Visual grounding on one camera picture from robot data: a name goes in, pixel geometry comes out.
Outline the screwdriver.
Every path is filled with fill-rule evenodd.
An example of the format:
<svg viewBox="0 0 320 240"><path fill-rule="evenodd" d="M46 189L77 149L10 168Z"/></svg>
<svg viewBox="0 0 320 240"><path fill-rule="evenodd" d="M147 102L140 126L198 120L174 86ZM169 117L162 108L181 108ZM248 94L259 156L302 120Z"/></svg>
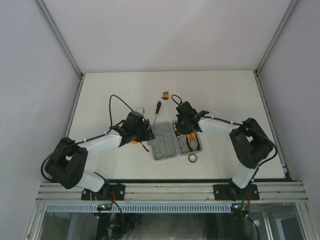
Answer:
<svg viewBox="0 0 320 240"><path fill-rule="evenodd" d="M181 143L180 143L180 134L179 134L178 129L177 129L177 124L173 123L172 125L173 125L173 130L174 130L174 133L175 133L175 137L176 137L178 145L179 145L179 149L181 150L182 147L181 147Z"/></svg>
<svg viewBox="0 0 320 240"><path fill-rule="evenodd" d="M162 103L160 101L157 102L156 104L156 109L155 109L155 117L154 117L154 121L153 121L153 124L156 123L156 120L157 120L157 116L159 115L159 112L160 112L160 108L162 106Z"/></svg>

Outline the orange black pliers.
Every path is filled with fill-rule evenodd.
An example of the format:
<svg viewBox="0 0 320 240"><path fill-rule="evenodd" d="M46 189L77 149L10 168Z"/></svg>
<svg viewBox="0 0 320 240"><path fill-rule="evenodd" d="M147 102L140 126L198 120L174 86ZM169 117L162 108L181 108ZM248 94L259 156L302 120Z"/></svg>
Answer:
<svg viewBox="0 0 320 240"><path fill-rule="evenodd" d="M186 135L186 144L190 152L201 149L198 137L195 132Z"/></svg>

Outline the grey plastic tool case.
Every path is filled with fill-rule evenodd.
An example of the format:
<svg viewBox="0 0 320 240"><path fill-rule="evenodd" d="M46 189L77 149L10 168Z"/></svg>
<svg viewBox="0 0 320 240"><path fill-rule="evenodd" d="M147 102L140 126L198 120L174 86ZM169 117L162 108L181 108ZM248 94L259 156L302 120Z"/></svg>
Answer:
<svg viewBox="0 0 320 240"><path fill-rule="evenodd" d="M173 123L176 123L177 127L177 121L156 123L151 126L155 139L148 141L148 145L151 147L153 159L155 161L175 158L178 155L188 156L190 154L199 153L203 150L200 138L196 132L195 133L200 144L200 150L190 151L187 147L186 135L178 132L180 134L180 149L174 132Z"/></svg>

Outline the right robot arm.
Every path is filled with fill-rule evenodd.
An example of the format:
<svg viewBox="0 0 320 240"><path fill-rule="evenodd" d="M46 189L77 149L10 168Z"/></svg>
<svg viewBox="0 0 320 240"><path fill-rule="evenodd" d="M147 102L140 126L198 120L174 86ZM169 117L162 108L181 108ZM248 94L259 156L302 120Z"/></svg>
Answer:
<svg viewBox="0 0 320 240"><path fill-rule="evenodd" d="M229 184L230 195L237 200L248 193L247 186L253 182L260 167L274 159L278 148L254 118L242 123L218 118L206 110L196 111L188 101L177 104L177 130L183 135L195 132L225 133L229 135L239 161L236 173Z"/></svg>

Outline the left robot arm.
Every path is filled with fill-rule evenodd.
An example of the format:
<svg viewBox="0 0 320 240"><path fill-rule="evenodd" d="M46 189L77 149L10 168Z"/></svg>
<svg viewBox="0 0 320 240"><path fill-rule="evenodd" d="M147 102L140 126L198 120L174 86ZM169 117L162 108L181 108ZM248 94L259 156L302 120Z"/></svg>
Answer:
<svg viewBox="0 0 320 240"><path fill-rule="evenodd" d="M44 160L41 173L65 189L82 188L92 192L98 200L109 196L107 180L98 173L85 169L87 160L131 142L142 143L155 138L151 123L142 113L131 111L126 119L111 126L101 135L76 142L62 138L54 151Z"/></svg>

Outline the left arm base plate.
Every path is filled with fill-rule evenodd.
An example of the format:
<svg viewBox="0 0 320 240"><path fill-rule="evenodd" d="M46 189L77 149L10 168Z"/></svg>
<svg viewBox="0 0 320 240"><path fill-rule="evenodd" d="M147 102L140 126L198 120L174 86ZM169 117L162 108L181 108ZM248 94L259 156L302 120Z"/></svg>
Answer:
<svg viewBox="0 0 320 240"><path fill-rule="evenodd" d="M123 201L125 198L126 186L124 184L105 184L98 192L84 189L81 194L82 201Z"/></svg>

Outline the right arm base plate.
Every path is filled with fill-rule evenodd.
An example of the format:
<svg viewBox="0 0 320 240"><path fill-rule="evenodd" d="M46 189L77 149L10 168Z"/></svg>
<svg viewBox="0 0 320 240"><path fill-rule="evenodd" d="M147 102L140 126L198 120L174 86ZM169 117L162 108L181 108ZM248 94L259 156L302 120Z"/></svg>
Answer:
<svg viewBox="0 0 320 240"><path fill-rule="evenodd" d="M216 201L248 200L248 196L251 197L251 200L260 200L258 186L256 184L250 184L243 189L237 186L231 186L230 184L215 184L213 185L213 193Z"/></svg>

